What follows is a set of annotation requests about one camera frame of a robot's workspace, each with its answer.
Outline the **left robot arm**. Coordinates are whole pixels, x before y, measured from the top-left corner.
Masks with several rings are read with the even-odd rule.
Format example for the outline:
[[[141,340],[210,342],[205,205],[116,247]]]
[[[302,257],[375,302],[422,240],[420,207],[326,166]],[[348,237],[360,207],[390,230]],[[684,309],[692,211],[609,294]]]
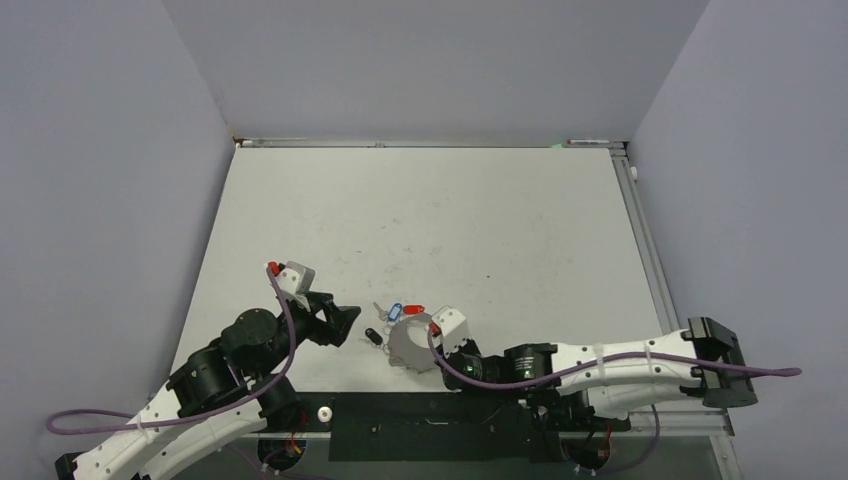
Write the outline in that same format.
[[[249,433],[298,429],[312,421],[287,378],[305,341],[340,347],[361,313],[329,293],[284,300],[282,311],[240,313],[210,343],[190,354],[126,424],[107,439],[55,462],[60,479],[170,479]]]

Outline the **small key with black tag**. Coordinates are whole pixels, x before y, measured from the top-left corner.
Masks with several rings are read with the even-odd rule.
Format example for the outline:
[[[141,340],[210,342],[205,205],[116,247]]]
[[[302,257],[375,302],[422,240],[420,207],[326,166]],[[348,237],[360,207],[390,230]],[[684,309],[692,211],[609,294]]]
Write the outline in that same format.
[[[374,328],[366,328],[361,338],[369,346],[378,349],[384,353],[388,351],[387,342],[384,337]]]

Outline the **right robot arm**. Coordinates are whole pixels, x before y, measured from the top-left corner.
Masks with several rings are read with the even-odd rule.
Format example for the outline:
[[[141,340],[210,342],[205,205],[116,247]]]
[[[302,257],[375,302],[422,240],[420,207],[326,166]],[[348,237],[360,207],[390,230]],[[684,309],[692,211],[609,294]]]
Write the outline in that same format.
[[[758,401],[736,333],[709,317],[641,341],[525,343],[492,356],[480,353],[467,320],[454,310],[431,320],[427,333],[447,389],[510,395],[546,408],[566,400],[566,417],[579,428],[667,401],[695,398],[715,409]]]

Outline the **blue key tag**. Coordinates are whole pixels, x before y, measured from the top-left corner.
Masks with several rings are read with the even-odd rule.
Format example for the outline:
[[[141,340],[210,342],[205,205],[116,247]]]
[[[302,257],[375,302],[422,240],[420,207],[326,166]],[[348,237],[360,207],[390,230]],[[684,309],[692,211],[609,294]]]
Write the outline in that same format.
[[[389,324],[394,324],[401,319],[402,315],[403,305],[401,303],[395,303],[387,311],[386,320]]]

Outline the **silver key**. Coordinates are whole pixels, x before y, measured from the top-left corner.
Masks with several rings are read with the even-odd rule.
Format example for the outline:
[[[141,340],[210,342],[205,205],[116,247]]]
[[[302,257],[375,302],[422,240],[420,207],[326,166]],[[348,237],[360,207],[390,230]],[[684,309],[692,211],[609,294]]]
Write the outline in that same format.
[[[376,302],[374,302],[374,303],[373,303],[373,306],[374,306],[374,308],[375,308],[375,310],[376,310],[376,313],[377,313],[378,318],[379,318],[381,321],[383,321],[383,322],[387,322],[387,321],[388,321],[388,311],[387,311],[387,310],[385,310],[385,309],[383,309],[383,308],[382,308],[382,307],[381,307],[378,303],[376,303]]]

